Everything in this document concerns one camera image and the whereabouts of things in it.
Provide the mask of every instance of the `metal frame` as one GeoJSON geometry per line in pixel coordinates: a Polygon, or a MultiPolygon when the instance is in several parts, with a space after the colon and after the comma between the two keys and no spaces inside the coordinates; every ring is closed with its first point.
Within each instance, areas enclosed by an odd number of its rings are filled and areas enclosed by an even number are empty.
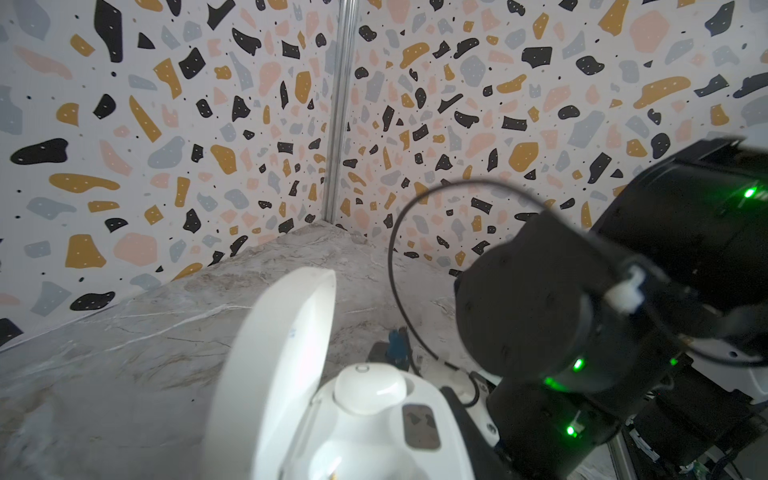
{"type": "Polygon", "coordinates": [[[621,432],[608,442],[608,450],[611,452],[611,461],[614,463],[616,478],[618,480],[637,480],[637,475],[635,475],[634,466],[632,465],[632,458],[629,456],[629,449],[627,444],[624,443],[624,437],[621,432]]]}
{"type": "Polygon", "coordinates": [[[323,193],[323,220],[333,223],[336,207],[336,189],[339,184],[341,149],[346,133],[346,105],[352,77],[355,27],[359,0],[339,0],[339,34],[336,38],[336,71],[331,96],[328,151],[326,152],[325,190],[323,193]]]}

